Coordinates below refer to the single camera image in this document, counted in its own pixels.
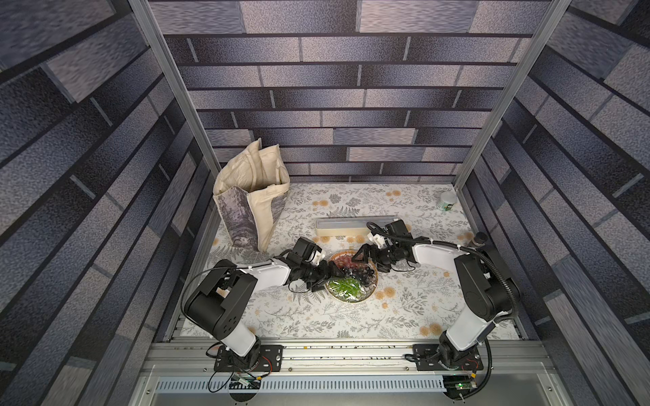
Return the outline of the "cream plastic wrap dispenser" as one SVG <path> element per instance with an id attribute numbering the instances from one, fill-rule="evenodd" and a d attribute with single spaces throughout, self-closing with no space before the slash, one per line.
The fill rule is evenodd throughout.
<path id="1" fill-rule="evenodd" d="M 317 218 L 315 220 L 315 235 L 318 237 L 338 237 L 367 235 L 370 230 L 368 223 L 376 223 L 385 227 L 399 220 L 397 216 L 353 217 L 353 218 Z"/>

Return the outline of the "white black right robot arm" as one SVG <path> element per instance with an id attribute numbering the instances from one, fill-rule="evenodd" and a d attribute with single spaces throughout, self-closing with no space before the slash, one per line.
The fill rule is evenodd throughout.
<path id="1" fill-rule="evenodd" d="M 456 322 L 440 336 L 440 345 L 467 352 L 483 343 L 501 323 L 517 317 L 519 290 L 507 268 L 499 268 L 499 257 L 454 243 L 415 238 L 401 220 L 385 226 L 368 222 L 368 242 L 353 257 L 354 262 L 372 262 L 377 270 L 396 272 L 398 264 L 452 269 L 460 282 L 465 308 Z"/>

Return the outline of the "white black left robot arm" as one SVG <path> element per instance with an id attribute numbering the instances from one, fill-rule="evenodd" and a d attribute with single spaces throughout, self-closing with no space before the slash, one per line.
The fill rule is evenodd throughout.
<path id="1" fill-rule="evenodd" d="M 309 292 L 325 288 L 327 282 L 345 274 L 324 259 L 323 250 L 307 238 L 270 260 L 237 265 L 221 260 L 206 270 L 206 277 L 190 293 L 182 295 L 181 311 L 186 320 L 210 333 L 237 357 L 257 359 L 260 340 L 245 327 L 242 318 L 253 294 L 296 281 Z"/>

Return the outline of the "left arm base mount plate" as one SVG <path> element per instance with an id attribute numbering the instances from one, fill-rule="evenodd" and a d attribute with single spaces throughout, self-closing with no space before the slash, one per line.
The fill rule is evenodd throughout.
<path id="1" fill-rule="evenodd" d="M 237 355 L 233 350 L 221 346 L 215 356 L 213 370 L 215 372 L 280 372 L 284 346 L 260 345 L 254 346 L 245 357 Z"/>

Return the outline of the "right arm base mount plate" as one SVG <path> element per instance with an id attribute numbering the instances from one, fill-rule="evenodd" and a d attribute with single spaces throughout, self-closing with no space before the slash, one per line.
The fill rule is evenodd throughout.
<path id="1" fill-rule="evenodd" d="M 477 372 L 483 370 L 482 357 L 478 353 L 478 346 L 459 351 L 445 343 L 415 344 L 411 354 L 405 358 L 416 364 L 418 371 L 448 370 Z"/>

